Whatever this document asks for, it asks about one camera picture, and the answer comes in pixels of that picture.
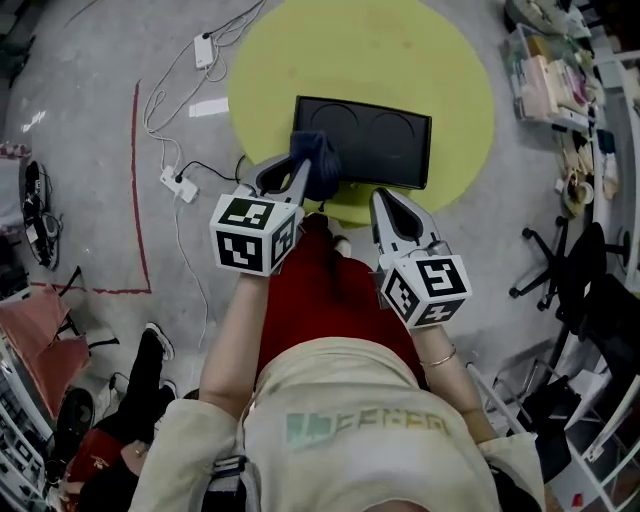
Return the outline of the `black office chair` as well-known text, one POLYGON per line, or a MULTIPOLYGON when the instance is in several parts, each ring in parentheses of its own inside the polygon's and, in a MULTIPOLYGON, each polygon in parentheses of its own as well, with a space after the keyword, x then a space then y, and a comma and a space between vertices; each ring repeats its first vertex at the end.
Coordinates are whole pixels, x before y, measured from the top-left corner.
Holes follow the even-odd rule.
POLYGON ((522 230, 522 237, 533 240, 542 250, 547 267, 523 288, 511 288, 509 295, 519 298, 548 284, 548 292, 537 307, 544 311, 557 298, 556 316, 573 334, 591 333, 604 339, 618 336, 630 341, 633 330, 640 327, 640 298, 609 273, 607 267, 607 256, 619 255, 626 248, 606 243, 601 224, 592 222, 572 249, 567 250, 568 224, 567 218, 556 218, 556 226, 560 228, 556 250, 551 250, 535 230, 528 227, 522 230))

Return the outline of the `white power strip black plug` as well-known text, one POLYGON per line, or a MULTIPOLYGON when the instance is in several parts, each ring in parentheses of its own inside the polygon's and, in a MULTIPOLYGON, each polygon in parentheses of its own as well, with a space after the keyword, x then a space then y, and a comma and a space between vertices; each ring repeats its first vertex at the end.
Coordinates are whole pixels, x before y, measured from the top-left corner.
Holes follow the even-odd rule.
POLYGON ((187 204, 192 204, 198 197, 199 188, 191 180, 177 173, 172 166, 166 166, 162 170, 160 181, 175 197, 187 204))

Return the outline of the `grey metal equipment rack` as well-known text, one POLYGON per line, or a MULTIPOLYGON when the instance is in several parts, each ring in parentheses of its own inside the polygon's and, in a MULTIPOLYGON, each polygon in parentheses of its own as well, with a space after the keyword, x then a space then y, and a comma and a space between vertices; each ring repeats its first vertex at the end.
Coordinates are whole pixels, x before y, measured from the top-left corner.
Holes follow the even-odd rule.
POLYGON ((29 375, 0 336, 0 497, 11 512, 47 512, 45 458, 53 434, 29 375))

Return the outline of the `person's left forearm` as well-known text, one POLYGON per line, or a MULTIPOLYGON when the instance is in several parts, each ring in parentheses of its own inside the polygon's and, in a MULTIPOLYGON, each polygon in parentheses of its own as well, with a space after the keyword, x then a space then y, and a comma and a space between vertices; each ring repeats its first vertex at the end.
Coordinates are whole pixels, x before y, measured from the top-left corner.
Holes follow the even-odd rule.
POLYGON ((199 399, 239 419, 253 395, 270 279, 242 274, 202 370, 199 399))

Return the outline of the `white round bowl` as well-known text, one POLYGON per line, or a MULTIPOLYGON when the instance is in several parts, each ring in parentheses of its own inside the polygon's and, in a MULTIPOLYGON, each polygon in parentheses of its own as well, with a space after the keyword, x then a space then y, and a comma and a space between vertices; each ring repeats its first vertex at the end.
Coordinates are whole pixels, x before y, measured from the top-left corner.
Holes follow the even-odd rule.
POLYGON ((567 182, 562 192, 564 207, 571 217, 580 216, 587 205, 594 200, 594 190, 590 183, 567 182))

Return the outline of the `table with white checked cover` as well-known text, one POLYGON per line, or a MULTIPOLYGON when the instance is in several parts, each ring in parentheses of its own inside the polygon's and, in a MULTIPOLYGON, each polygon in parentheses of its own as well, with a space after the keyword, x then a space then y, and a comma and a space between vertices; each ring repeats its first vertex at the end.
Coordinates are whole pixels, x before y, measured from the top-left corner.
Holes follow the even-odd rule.
POLYGON ((20 176, 30 156, 24 144, 0 143, 0 235, 19 231, 22 225, 20 176))

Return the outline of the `red floor tape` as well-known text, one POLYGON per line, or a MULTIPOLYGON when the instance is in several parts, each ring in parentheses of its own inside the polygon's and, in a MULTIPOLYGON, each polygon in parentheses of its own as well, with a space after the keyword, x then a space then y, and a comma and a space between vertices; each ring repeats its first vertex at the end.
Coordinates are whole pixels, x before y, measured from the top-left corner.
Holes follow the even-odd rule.
POLYGON ((139 193, 138 193, 138 173, 137 173, 137 126, 138 126, 138 113, 139 113, 139 98, 140 98, 140 82, 138 80, 135 83, 133 90, 133 97, 131 103, 131 116, 130 116, 130 197, 131 207, 133 213, 136 244, 140 263, 140 269, 142 271, 142 277, 144 280, 144 286, 142 288, 99 288, 99 287, 87 287, 68 284, 70 290, 79 290, 83 292, 93 293, 95 295, 105 296, 139 296, 139 295, 151 295, 153 293, 151 286, 151 279, 149 274, 149 267, 146 258, 146 251, 143 239, 143 233, 141 228, 141 217, 139 208, 139 193))

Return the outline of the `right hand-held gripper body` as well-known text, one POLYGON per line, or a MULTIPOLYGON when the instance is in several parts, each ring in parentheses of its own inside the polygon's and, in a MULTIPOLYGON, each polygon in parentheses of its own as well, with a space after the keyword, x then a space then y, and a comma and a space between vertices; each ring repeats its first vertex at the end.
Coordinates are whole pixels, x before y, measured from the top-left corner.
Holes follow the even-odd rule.
POLYGON ((450 321, 472 296, 462 258, 443 240, 404 248, 396 242, 385 252, 380 242, 372 274, 380 307, 394 312, 409 330, 450 321))

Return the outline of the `dark blue cloth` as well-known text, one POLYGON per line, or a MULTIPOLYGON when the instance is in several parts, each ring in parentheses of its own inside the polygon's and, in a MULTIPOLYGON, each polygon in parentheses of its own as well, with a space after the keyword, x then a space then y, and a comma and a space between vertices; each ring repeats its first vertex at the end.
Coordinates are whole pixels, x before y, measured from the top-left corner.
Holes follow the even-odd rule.
POLYGON ((332 199, 339 190, 341 162, 328 136, 322 131, 293 131, 290 156, 296 164, 310 162, 304 198, 321 204, 332 199))

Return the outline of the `black plastic tray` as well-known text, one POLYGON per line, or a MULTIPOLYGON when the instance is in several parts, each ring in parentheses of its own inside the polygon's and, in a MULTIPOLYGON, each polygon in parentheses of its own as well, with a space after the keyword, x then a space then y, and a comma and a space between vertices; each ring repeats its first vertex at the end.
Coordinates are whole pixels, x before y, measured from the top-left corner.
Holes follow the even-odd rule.
POLYGON ((293 130, 327 137, 341 179, 422 190, 432 118, 390 107, 314 96, 296 98, 293 130))

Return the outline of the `white open cabinet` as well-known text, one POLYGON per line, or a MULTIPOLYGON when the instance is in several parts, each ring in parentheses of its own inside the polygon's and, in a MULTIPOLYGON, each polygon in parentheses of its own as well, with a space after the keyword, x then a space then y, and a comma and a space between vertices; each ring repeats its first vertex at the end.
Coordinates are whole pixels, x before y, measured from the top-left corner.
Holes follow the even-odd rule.
POLYGON ((490 373, 467 365, 499 435, 530 433, 558 512, 640 512, 640 376, 589 341, 548 339, 490 373))

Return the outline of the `round table with green tablecloth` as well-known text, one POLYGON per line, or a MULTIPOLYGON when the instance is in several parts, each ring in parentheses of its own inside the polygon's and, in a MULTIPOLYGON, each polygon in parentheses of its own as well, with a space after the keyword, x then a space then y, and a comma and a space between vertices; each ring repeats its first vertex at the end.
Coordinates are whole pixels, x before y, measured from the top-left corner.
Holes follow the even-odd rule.
MULTIPOLYGON (((240 46, 229 108, 253 163, 290 148, 296 98, 314 96, 395 108, 432 118, 427 185, 395 187, 428 211, 456 200, 491 148, 494 105, 475 50, 419 0, 284 0, 240 46)), ((341 179, 325 212, 366 225, 374 188, 341 179)))

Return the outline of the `red skirt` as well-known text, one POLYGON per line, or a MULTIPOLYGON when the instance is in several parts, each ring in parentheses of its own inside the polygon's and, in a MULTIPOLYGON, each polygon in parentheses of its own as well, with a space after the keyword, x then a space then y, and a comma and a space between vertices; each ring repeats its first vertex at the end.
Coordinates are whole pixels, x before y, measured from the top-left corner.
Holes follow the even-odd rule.
POLYGON ((280 274, 270 279, 258 369, 303 342, 356 338, 394 352, 426 390, 410 334, 393 310, 380 307, 370 268, 334 248, 327 217, 311 214, 301 228, 280 274))

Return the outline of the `cream printed shirt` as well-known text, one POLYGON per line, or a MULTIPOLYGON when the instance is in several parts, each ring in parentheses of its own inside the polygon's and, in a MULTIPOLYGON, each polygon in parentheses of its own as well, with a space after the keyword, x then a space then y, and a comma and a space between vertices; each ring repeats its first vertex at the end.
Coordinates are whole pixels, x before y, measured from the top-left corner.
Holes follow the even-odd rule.
POLYGON ((364 512, 396 500, 428 512, 542 509, 529 434, 476 443, 391 350, 320 338, 261 372, 241 419, 179 399, 164 415, 130 512, 195 512, 214 466, 246 457, 260 512, 364 512))

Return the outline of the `person's right forearm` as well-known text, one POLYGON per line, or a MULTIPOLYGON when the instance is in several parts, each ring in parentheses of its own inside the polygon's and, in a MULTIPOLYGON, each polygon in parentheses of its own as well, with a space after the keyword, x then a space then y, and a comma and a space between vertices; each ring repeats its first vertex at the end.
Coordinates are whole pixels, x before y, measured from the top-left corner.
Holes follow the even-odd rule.
POLYGON ((475 384, 445 330, 441 326, 416 329, 411 337, 431 392, 462 416, 476 444, 495 439, 475 384))

